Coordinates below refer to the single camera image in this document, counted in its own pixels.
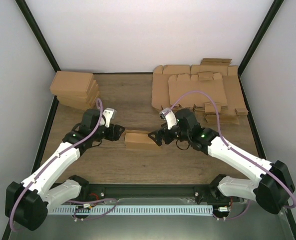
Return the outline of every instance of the black metal frame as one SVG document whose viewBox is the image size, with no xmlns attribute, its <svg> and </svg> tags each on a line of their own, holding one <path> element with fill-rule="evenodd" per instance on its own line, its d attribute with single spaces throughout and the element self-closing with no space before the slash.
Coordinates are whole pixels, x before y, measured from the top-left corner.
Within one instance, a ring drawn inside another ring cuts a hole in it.
<svg viewBox="0 0 296 240">
<path fill-rule="evenodd" d="M 53 69 L 55 72 L 60 70 L 60 67 L 54 58 L 50 47 L 48 46 L 45 38 L 42 35 L 42 32 L 40 31 L 40 28 L 38 27 L 31 11 L 29 10 L 28 5 L 26 4 L 25 0 L 15 0 L 17 5 L 19 6 L 23 16 L 25 17 L 26 21 L 28 22 L 31 30 L 33 31 L 35 37 L 37 38 L 40 46 L 42 47 L 43 51 L 45 52 L 49 62 L 51 63 Z M 281 7 L 284 0 L 274 0 L 272 3 L 266 17 L 264 18 L 257 34 L 255 35 L 246 55 L 244 56 L 239 69 L 238 73 L 239 76 L 243 73 L 246 66 L 248 65 L 252 55 L 254 54 L 255 50 L 257 49 L 259 43 L 261 42 L 264 34 L 266 33 L 267 29 L 269 28 L 272 20 L 274 19 L 275 15 L 277 14 L 279 8 Z M 132 72 L 132 74 L 151 74 L 151 72 Z M 253 134 L 253 138 L 256 144 L 256 148 L 258 151 L 258 155 L 261 158 L 265 158 L 265 153 L 263 150 L 262 143 L 260 141 L 258 131 L 256 129 L 252 113 L 250 111 L 249 103 L 247 101 L 247 98 L 245 96 L 244 90 L 242 88 L 242 94 L 244 96 L 245 104 L 247 109 L 249 110 L 248 120 L 250 123 L 251 131 Z M 53 123 L 54 116 L 56 114 L 56 110 L 58 107 L 58 100 L 56 97 L 54 97 L 50 113 L 46 122 L 46 126 L 44 129 L 44 132 L 42 134 L 41 142 L 39 145 L 39 149 L 37 152 L 37 156 L 33 165 L 32 172 L 37 170 L 40 166 L 41 159 L 45 150 L 45 146 L 49 137 L 49 133 L 51 130 L 51 126 Z M 207 185 L 155 185 L 155 184 L 149 184 L 149 185 L 140 185 L 140 184 L 96 184 L 92 185 L 92 188 L 96 189 L 97 191 L 104 191 L 106 197 L 114 197 L 114 198 L 124 198 L 124 197 L 185 197 L 185 198 L 194 198 L 194 192 L 196 189 L 203 189 L 206 188 Z M 292 233 L 296 239 L 296 223 L 293 218 L 292 212 L 289 209 L 287 213 L 287 218 L 291 226 Z M 4 231 L 4 234 L 2 236 L 3 240 L 9 239 L 10 236 L 10 227 L 9 224 L 6 226 L 6 229 Z"/>
</svg>

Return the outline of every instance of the stack of cardboard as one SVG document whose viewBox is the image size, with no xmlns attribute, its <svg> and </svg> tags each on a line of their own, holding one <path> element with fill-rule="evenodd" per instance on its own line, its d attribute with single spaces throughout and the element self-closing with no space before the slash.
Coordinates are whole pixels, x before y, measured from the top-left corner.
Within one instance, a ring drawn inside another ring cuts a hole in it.
<svg viewBox="0 0 296 240">
<path fill-rule="evenodd" d="M 100 94 L 93 74 L 71 71 L 58 71 L 50 91 L 62 105 L 84 111 L 94 108 Z"/>
<path fill-rule="evenodd" d="M 153 72 L 152 106 L 158 111 L 176 103 L 189 91 L 202 91 L 215 102 L 220 119 L 239 123 L 238 116 L 247 115 L 238 67 L 230 66 L 231 59 L 204 58 L 200 65 L 157 66 Z M 189 108 L 205 114 L 208 122 L 215 122 L 215 108 L 210 100 L 199 93 L 182 98 L 174 109 Z"/>
</svg>

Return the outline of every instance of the robotic arm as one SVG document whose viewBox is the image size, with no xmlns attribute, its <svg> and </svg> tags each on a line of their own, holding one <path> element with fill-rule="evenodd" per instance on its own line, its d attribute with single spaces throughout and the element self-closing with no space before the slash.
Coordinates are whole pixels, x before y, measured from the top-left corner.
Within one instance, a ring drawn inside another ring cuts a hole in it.
<svg viewBox="0 0 296 240">
<path fill-rule="evenodd" d="M 175 114 L 168 108 L 160 112 L 160 117 L 166 120 L 159 130 L 149 133 L 149 137 L 159 146 L 162 141 L 170 144 L 173 140 L 187 141 L 197 151 L 218 158 L 249 179 L 236 179 L 226 175 L 218 175 L 212 183 L 215 183 L 215 197 L 235 196 L 256 201 L 263 209 L 278 214 L 287 203 L 289 194 L 265 171 L 245 160 L 237 152 L 256 162 L 266 171 L 273 173 L 293 193 L 295 186 L 289 173 L 288 167 L 281 161 L 276 163 L 258 158 L 248 152 L 234 146 L 225 138 L 225 142 L 219 133 L 210 128 L 203 128 L 198 123 L 193 112 L 187 108 L 177 111 Z"/>
<path fill-rule="evenodd" d="M 115 114 L 116 111 L 114 109 L 105 109 L 97 131 L 85 142 L 59 155 L 64 149 L 87 137 L 96 126 L 100 111 L 88 109 L 84 113 L 81 123 L 75 125 L 72 131 L 65 135 L 55 153 L 36 172 L 21 183 L 12 182 L 8 186 L 6 190 L 5 215 L 7 217 L 10 216 L 18 196 L 31 182 L 33 184 L 28 188 L 28 191 L 20 201 L 14 215 L 14 220 L 29 230 L 37 229 L 45 220 L 48 211 L 53 210 L 64 202 L 77 197 L 85 199 L 89 191 L 89 182 L 76 175 L 70 177 L 63 184 L 52 189 L 50 188 L 67 167 L 83 155 L 87 149 L 92 147 L 93 142 L 101 142 L 103 139 L 109 141 L 119 140 L 125 128 L 110 123 Z M 58 158 L 41 173 L 41 170 L 55 156 Z"/>
</svg>

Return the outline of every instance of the wood surface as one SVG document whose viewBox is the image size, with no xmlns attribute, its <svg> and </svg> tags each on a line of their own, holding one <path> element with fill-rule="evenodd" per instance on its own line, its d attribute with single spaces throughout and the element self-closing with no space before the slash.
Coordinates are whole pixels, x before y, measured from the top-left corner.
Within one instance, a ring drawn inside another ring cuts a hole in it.
<svg viewBox="0 0 296 240">
<path fill-rule="evenodd" d="M 105 108 L 117 110 L 114 124 L 126 128 L 153 131 L 163 121 L 151 107 L 152 75 L 98 74 L 95 76 Z M 58 106 L 42 162 L 57 149 L 66 133 L 81 121 L 83 111 Z M 217 129 L 198 116 L 202 126 Z M 257 156 L 246 116 L 240 125 L 222 124 L 222 133 L 230 142 Z M 234 178 L 244 176 L 226 163 L 191 148 L 182 151 L 175 142 L 163 145 L 161 151 L 126 149 L 124 138 L 89 149 L 58 179 L 64 182 L 71 175 L 79 175 L 91 183 L 101 184 L 209 184 L 218 174 Z"/>
</svg>

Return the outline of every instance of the white wall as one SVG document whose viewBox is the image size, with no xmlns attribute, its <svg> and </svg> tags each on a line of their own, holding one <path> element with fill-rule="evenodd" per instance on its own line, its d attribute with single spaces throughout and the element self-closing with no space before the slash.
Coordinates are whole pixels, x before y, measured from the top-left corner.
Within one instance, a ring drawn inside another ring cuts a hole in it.
<svg viewBox="0 0 296 240">
<path fill-rule="evenodd" d="M 63 70 L 240 64 L 273 0 L 27 0 Z"/>
<path fill-rule="evenodd" d="M 52 102 L 54 71 L 15 1 L 0 1 L 0 239 L 5 191 L 32 170 Z"/>
<path fill-rule="evenodd" d="M 285 162 L 296 185 L 296 0 L 284 1 L 241 78 L 267 158 Z"/>
</svg>

